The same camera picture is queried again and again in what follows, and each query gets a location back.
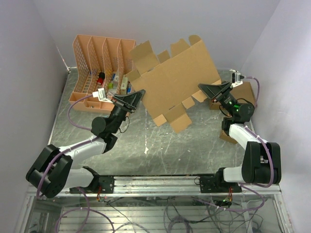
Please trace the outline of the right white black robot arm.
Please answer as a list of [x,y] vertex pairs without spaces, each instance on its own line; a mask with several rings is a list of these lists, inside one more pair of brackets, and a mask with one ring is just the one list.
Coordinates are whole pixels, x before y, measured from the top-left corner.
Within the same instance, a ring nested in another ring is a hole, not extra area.
[[231,94],[232,83],[199,84],[198,87],[212,102],[218,102],[229,113],[222,121],[224,133],[244,149],[241,166],[221,168],[214,180],[215,188],[225,192],[231,183],[247,183],[270,187],[281,181],[281,149],[278,143],[262,139],[246,125],[255,106],[248,100],[236,99]]

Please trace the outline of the brown cardboard box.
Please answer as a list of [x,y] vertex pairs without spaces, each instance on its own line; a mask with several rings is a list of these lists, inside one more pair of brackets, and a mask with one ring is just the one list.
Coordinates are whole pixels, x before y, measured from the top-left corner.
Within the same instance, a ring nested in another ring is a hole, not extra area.
[[171,51],[155,55],[149,41],[135,46],[130,55],[134,70],[127,74],[136,90],[146,93],[142,103],[157,126],[168,122],[179,133],[191,123],[186,110],[207,97],[199,84],[220,84],[217,68],[198,35],[171,44]]

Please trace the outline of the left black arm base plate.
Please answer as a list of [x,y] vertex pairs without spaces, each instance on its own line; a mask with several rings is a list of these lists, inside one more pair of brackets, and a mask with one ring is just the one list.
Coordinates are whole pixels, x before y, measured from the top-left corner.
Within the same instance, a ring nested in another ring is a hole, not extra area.
[[113,176],[100,176],[98,180],[99,194],[112,194],[114,192],[115,179]]

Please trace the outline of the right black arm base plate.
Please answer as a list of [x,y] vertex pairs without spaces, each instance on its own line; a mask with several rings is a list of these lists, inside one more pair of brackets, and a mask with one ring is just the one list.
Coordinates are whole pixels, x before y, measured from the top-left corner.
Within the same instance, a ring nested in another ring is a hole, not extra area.
[[220,180],[214,175],[199,176],[199,188],[200,193],[240,193],[241,187],[237,183],[228,183]]

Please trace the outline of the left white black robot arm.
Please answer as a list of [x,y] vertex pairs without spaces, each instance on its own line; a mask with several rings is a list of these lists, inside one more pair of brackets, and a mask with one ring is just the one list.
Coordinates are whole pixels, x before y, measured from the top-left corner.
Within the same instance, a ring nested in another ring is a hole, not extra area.
[[26,174],[26,180],[36,188],[36,197],[50,199],[63,189],[69,189],[71,193],[113,193],[113,176],[99,175],[87,166],[80,169],[73,166],[113,149],[121,124],[135,112],[145,92],[142,89],[127,95],[114,95],[110,115],[93,119],[90,138],[65,147],[47,145]]

